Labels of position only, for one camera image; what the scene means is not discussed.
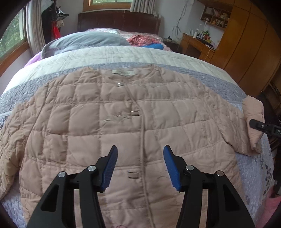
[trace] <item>wooden wardrobe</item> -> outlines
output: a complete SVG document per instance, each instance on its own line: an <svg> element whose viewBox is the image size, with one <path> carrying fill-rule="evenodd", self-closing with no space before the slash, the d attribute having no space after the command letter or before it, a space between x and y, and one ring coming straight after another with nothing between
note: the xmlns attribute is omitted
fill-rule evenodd
<svg viewBox="0 0 281 228"><path fill-rule="evenodd" d="M199 1L207 6L219 3L233 6L210 63L224 69L246 94L257 97L280 66L281 40L278 35L249 0Z"/></svg>

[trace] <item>blue gripper pad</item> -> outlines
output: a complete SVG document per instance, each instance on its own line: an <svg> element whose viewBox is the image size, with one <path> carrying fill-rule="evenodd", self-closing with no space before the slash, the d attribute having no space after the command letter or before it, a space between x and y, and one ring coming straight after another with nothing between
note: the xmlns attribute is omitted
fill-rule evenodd
<svg viewBox="0 0 281 228"><path fill-rule="evenodd" d="M104 191L106 188L108 188L113 170L115 168L116 162L117 162L117 157L118 157L118 150L117 147L114 146L112 148L111 154L109 154L109 160L105 166L105 169L103 171L103 176L102 176L102 183L101 183L101 189Z"/></svg>
<svg viewBox="0 0 281 228"><path fill-rule="evenodd" d="M172 185L176 188L177 191L181 189L180 184L180 172L178 171L176 164L173 160L173 153L171 149L166 145L164 147L164 161L166 163Z"/></svg>

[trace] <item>curtain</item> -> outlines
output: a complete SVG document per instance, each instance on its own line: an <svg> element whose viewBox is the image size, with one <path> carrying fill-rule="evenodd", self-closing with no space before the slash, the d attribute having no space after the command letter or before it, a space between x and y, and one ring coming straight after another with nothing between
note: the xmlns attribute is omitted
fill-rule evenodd
<svg viewBox="0 0 281 228"><path fill-rule="evenodd" d="M41 19L41 0L31 0L26 5L26 34L31 54L35 56L45 46Z"/></svg>
<svg viewBox="0 0 281 228"><path fill-rule="evenodd" d="M154 14L155 0L132 0L131 12Z"/></svg>

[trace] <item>bottle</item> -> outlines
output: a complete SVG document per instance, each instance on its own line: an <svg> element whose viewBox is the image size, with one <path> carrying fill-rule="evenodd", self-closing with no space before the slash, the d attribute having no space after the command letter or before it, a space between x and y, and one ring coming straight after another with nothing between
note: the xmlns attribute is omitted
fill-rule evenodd
<svg viewBox="0 0 281 228"><path fill-rule="evenodd" d="M198 31L199 31L198 29L195 30L194 35L193 35L193 38L196 38L196 37L197 37Z"/></svg>

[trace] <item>white wall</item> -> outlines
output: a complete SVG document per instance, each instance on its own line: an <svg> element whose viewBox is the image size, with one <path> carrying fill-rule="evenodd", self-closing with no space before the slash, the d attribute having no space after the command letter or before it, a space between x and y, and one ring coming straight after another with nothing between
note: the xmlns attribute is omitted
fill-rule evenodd
<svg viewBox="0 0 281 228"><path fill-rule="evenodd" d="M186 25L186 31L187 33L189 33L189 30L192 29L193 32L195 32L195 30L197 28L199 28L199 31L203 30L204 28L204 21L201 21L201 16L202 13L204 11L205 5L197 0L195 0L194 4L192 5L190 14L189 14L189 18L187 21L187 25ZM222 36L223 36L223 30L216 28L212 25L206 25L205 30L209 30L210 32L210 37L211 40L213 41L213 45L215 47L217 47L217 45L219 44Z"/></svg>
<svg viewBox="0 0 281 228"><path fill-rule="evenodd" d="M175 34L172 34L173 27L179 19L182 9L187 0L156 0L155 11L161 16L161 24L159 29L159 36L167 38L171 36L173 40L177 40ZM64 13L70 14L64 19L64 27L61 28L61 35L66 36L77 32L78 14L83 11L83 0L57 0L57 6L61 6ZM188 33L189 29L195 31L199 24L203 24L200 20L205 5L197 0L189 0L186 13L179 23L181 31ZM210 31L211 39L215 43L219 43L223 31L213 26L206 26Z"/></svg>
<svg viewBox="0 0 281 228"><path fill-rule="evenodd" d="M172 35L172 29L173 26L176 25L186 1L187 0L156 0L155 11L157 14L161 15L162 20L159 30L159 35L161 37L167 38L171 36L173 39L176 38L175 35ZM189 0L186 14L179 24L182 32L187 32L186 24L193 1L194 0ZM83 0L57 0L57 6L61 6L61 10L64 13L70 14L64 19L64 27L61 28L61 35L65 36L77 32L78 14L83 11Z"/></svg>
<svg viewBox="0 0 281 228"><path fill-rule="evenodd" d="M2 95L15 73L23 68L30 59L30 49L27 49L6 69L6 71L0 77L0 95Z"/></svg>
<svg viewBox="0 0 281 228"><path fill-rule="evenodd" d="M83 0L57 0L58 7L69 16L64 19L64 26L61 27L60 33L66 36L71 33L77 32L78 14L83 11Z"/></svg>
<svg viewBox="0 0 281 228"><path fill-rule="evenodd" d="M175 34L172 34L173 27L176 25L183 7L187 0L156 0L155 11L161 16L161 24L159 36L167 38L171 36L173 40L177 40ZM194 0L189 0L186 13L179 23L181 31L187 33L187 20L191 12L191 4Z"/></svg>

